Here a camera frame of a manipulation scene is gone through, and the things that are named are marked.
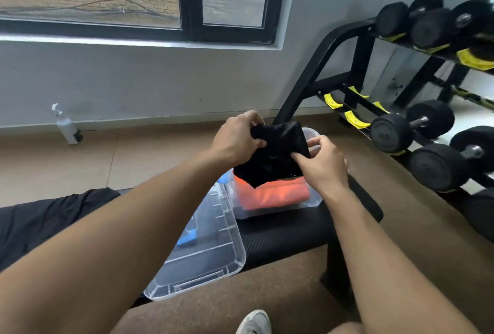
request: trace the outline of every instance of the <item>orange towel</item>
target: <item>orange towel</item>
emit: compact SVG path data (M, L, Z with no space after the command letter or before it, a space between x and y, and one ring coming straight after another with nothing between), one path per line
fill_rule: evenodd
M303 177L267 182L257 188L252 188L235 175L233 178L238 203L245 210L286 206L310 198L309 187Z

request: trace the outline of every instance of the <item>white sneaker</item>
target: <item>white sneaker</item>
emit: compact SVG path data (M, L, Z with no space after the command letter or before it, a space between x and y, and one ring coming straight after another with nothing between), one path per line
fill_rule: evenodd
M250 312L242 320L236 334L271 334L268 314L262 309Z

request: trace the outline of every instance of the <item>wall baseboard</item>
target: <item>wall baseboard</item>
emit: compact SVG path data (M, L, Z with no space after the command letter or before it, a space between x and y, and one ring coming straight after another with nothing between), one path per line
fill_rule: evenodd
M201 123L226 120L231 116L243 113L238 112L217 112L197 115L180 115L180 116L162 116L153 118L128 118L128 119L110 119L110 120L87 120L74 122L81 131L105 130L114 128L149 126L153 124L182 124L182 123ZM328 106L317 107L300 107L295 115L312 115L326 114L332 110ZM278 109L260 110L259 113L263 118L274 118L278 114ZM27 124L14 126L1 126L0 136L3 135L27 135L27 134L44 134L58 132L55 123Z

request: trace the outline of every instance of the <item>dumbbell rack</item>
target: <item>dumbbell rack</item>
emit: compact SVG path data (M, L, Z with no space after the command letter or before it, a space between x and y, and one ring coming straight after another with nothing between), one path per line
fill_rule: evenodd
M368 127L371 121L375 117L382 116L388 112L379 102L370 102L367 100L368 96L360 94L371 58L370 56L374 48L375 39L380 38L375 32L374 26L375 18L345 24L328 33L319 44L305 69L302 71L295 86L278 112L274 123L279 124L289 121L302 100L317 96L324 103L333 108L333 110L342 115L341 121L357 128L370 139ZM354 37L357 37L357 44L350 71L317 80L319 74L337 47L344 41ZM412 50L414 49L412 44L406 39L400 39L394 42L389 41L389 43L397 44ZM470 69L476 69L475 67L463 65L456 57L455 52L451 49L444 49L435 53L423 53L429 54L429 59L398 95L393 102L392 107L389 109L390 111L402 112L405 110L427 83L433 83L442 88L438 100L449 103L454 96L460 96L479 106L494 110L494 102L483 99L474 93L469 93L460 88L468 71ZM441 80L434 75L444 61L455 63L447 80ZM494 69L483 72L494 74ZM338 103L333 101L332 97L328 95L334 91L341 91L344 94L344 100L340 100ZM359 114L356 111L357 105L360 105L361 108L359 108L365 109L365 112L371 114L371 116L365 117ZM420 145L434 143L434 140L424 137L417 131L414 131L414 140ZM410 154L410 151L405 150L402 153L391 156L405 167L408 167L407 162ZM494 179L485 173L474 172L472 179L485 188L494 187ZM469 196L469 194L462 189L447 193L436 193L460 211L461 204L464 199Z

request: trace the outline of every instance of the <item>brown floor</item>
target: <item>brown floor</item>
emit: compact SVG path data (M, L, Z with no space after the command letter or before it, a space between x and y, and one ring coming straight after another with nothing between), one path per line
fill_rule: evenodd
M494 332L494 244L435 193L335 116L300 117L343 151L350 172L381 205L382 226L416 266L483 333ZM0 138L0 206L132 187L211 141L218 123L88 132L78 146L59 135ZM233 333L252 309L268 311L275 334L324 334L348 315L319 284L325 249L299 254L127 312L114 334Z

